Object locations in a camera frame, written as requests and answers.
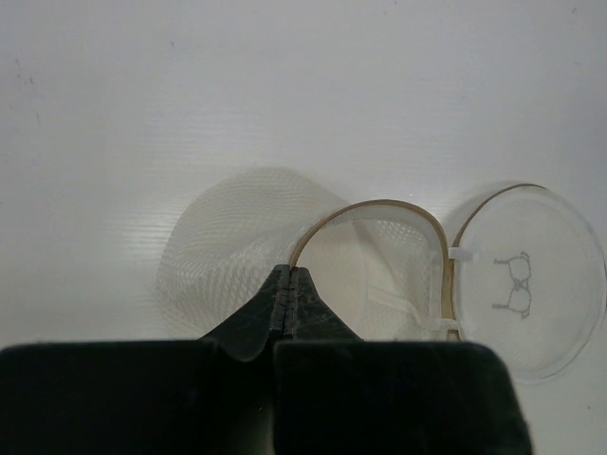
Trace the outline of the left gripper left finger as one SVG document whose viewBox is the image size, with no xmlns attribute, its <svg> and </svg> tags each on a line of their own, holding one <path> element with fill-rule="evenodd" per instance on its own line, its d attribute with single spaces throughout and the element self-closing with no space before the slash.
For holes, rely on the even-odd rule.
<svg viewBox="0 0 607 455">
<path fill-rule="evenodd" d="M 209 454 L 274 389 L 271 344 L 290 279 L 195 340 L 35 343 L 1 353 L 5 454 Z"/>
</svg>

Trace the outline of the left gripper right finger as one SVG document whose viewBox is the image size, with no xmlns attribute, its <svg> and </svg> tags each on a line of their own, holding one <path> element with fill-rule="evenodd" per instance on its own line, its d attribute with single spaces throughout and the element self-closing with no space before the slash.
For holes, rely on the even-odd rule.
<svg viewBox="0 0 607 455">
<path fill-rule="evenodd" d="M 279 454 L 529 454 L 504 362 L 468 342 L 313 337 L 341 327 L 296 268 L 274 347 Z"/>
</svg>

